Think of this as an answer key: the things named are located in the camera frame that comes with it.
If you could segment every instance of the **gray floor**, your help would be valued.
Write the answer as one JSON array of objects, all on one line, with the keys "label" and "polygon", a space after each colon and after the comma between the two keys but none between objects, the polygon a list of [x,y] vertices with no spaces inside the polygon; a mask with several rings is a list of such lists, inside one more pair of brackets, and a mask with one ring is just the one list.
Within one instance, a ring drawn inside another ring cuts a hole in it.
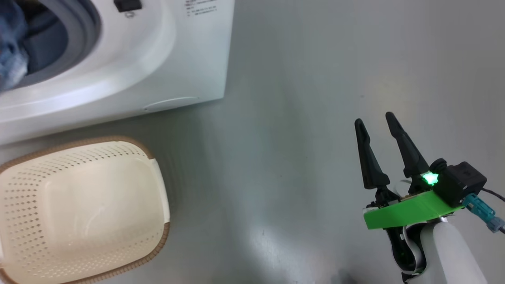
[{"label": "gray floor", "polygon": [[[152,149],[167,245],[104,283],[400,283],[385,232],[363,221],[374,193],[353,122],[392,187],[403,166],[386,111],[427,161],[466,160],[505,194],[504,13],[498,0],[237,0],[223,100],[4,146],[0,159],[110,134]],[[450,221],[502,282],[503,235],[468,212]]]}]

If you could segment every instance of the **green led indicator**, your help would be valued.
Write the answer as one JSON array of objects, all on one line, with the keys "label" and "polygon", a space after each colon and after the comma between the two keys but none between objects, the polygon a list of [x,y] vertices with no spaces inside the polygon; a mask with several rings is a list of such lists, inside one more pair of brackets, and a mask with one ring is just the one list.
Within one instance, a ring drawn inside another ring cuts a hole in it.
[{"label": "green led indicator", "polygon": [[423,179],[425,179],[429,185],[434,185],[438,182],[438,174],[428,172],[425,175],[423,175]]}]

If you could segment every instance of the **blue clothing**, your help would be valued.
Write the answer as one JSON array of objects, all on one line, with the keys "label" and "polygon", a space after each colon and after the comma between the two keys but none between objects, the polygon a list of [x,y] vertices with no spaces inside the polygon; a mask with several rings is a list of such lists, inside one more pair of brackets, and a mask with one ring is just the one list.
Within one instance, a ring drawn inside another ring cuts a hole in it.
[{"label": "blue clothing", "polygon": [[0,0],[0,91],[16,86],[28,71],[28,56],[20,46],[27,31],[21,8]]}]

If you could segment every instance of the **white plastic basket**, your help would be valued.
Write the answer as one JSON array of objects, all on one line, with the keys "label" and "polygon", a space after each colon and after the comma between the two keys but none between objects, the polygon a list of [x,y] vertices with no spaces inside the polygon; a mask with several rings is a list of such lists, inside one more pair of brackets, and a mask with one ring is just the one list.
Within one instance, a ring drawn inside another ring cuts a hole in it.
[{"label": "white plastic basket", "polygon": [[151,260],[168,236],[156,160],[127,137],[79,141],[0,167],[0,279],[93,283]]}]

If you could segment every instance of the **blue cable connector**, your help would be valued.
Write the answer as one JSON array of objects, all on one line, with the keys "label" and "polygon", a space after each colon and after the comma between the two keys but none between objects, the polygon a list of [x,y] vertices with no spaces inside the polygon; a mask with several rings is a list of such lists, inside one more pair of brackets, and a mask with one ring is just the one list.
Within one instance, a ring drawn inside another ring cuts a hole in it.
[{"label": "blue cable connector", "polygon": [[470,210],[470,212],[479,216],[482,221],[486,222],[487,227],[493,233],[498,232],[500,228],[505,226],[505,221],[500,217],[496,217],[496,212],[475,194],[466,196],[465,199],[463,199],[463,206]]}]

